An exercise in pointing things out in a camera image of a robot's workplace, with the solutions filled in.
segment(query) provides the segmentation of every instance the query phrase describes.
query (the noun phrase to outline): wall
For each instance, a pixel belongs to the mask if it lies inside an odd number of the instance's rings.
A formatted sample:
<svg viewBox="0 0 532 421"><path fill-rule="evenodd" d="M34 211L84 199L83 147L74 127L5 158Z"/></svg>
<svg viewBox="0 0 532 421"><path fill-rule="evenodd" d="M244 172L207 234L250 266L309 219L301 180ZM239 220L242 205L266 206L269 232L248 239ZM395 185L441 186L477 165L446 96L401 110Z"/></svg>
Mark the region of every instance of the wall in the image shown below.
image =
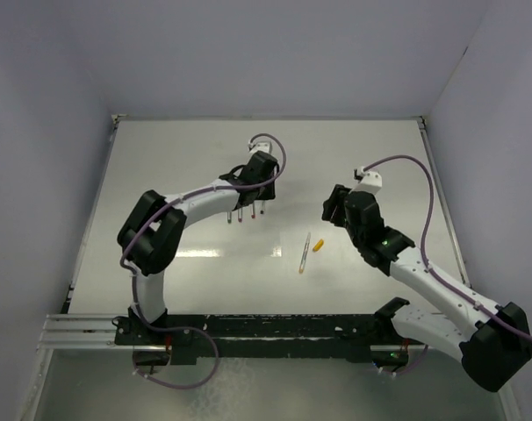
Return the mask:
<svg viewBox="0 0 532 421"><path fill-rule="evenodd" d="M58 2L113 113L427 114L488 0Z"/></svg>
<svg viewBox="0 0 532 421"><path fill-rule="evenodd" d="M532 330L532 1L496 2L428 134L473 284ZM515 377L532 420L532 361Z"/></svg>
<svg viewBox="0 0 532 421"><path fill-rule="evenodd" d="M0 420L16 415L60 309L111 129L57 15L0 2Z"/></svg>

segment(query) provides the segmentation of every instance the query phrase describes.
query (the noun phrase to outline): white wall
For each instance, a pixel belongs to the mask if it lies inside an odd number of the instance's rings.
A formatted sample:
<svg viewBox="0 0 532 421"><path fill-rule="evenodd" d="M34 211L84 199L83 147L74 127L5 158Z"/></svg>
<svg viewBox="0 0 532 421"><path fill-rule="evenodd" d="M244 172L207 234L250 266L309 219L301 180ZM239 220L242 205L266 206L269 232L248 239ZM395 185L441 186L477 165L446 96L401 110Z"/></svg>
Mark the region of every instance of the white wall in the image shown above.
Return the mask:
<svg viewBox="0 0 532 421"><path fill-rule="evenodd" d="M496 2L428 128L473 284L532 330L532 1ZM532 361L515 377L532 420Z"/></svg>
<svg viewBox="0 0 532 421"><path fill-rule="evenodd" d="M16 415L60 309L97 187L109 111L43 0L0 2L0 420Z"/></svg>
<svg viewBox="0 0 532 421"><path fill-rule="evenodd" d="M57 2L111 111L427 114L488 0Z"/></svg>

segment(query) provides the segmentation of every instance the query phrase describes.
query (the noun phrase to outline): white table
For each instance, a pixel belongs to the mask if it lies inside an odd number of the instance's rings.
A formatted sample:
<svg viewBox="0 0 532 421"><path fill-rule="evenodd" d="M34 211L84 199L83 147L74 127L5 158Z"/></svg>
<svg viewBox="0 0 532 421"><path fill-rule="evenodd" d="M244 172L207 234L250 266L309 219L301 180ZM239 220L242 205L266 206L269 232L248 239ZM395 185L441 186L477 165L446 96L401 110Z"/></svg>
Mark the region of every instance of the white table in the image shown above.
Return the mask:
<svg viewBox="0 0 532 421"><path fill-rule="evenodd" d="M288 163L266 215L231 225L217 215L187 229L166 273L170 313L372 313L395 296L433 307L363 262L348 234L320 220L336 183L353 186L352 170L397 153L428 163L415 121L123 121L111 151L70 313L123 314L131 302L119 267L116 236L148 189L195 189L248 160L247 141L269 132L285 145ZM377 195L385 222L419 241L428 207L423 173L411 162L387 163ZM298 274L307 232L312 245ZM460 279L439 201L429 255Z"/></svg>

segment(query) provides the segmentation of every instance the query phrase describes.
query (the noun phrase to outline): gray floor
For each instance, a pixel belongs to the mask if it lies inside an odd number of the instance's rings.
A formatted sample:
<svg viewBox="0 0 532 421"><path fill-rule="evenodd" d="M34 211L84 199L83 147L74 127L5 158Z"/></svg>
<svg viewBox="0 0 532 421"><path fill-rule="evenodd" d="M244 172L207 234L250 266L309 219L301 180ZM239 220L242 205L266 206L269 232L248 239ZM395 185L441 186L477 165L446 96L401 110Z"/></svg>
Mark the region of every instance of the gray floor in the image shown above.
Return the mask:
<svg viewBox="0 0 532 421"><path fill-rule="evenodd" d="M193 382L211 363L157 376ZM439 353L396 380L340 360L237 359L204 387L175 391L132 371L131 351L56 351L36 421L504 420L498 396Z"/></svg>

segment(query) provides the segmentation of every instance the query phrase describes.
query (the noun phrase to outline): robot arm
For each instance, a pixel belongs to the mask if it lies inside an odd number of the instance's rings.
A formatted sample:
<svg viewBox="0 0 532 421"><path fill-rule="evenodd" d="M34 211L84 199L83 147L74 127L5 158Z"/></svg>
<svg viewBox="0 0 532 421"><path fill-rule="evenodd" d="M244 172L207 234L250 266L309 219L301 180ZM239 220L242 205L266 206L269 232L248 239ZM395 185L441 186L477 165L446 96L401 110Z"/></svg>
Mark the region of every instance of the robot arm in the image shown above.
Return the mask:
<svg viewBox="0 0 532 421"><path fill-rule="evenodd" d="M259 189L244 189L268 181L277 167L277 160L270 155L269 142L257 142L249 148L248 164L234 168L241 170L239 175L232 170L203 188L181 195L161 196L153 190L147 191L120 230L118 243L124 251L152 215L176 202L156 221L158 227L149 228L141 235L127 256L137 269L139 306L149 323L167 313L163 298L164 271L175 258L183 230L212 215L241 209L255 200L274 198L273 183ZM132 304L131 308L137 314L136 305Z"/></svg>
<svg viewBox="0 0 532 421"><path fill-rule="evenodd" d="M395 299L392 327L403 338L418 340L459 360L465 372L481 387L497 391L532 358L532 344L502 328L477 306L466 302L429 272L432 268L447 284L470 296L492 314L516 329L529 333L525 312L509 303L502 307L457 282L431 261L424 264L421 250L401 232L385 225L375 194L381 175L355 173L354 189L334 186L323 203L322 219L347 230L363 259L387 276L414 289L441 313L431 314Z"/></svg>

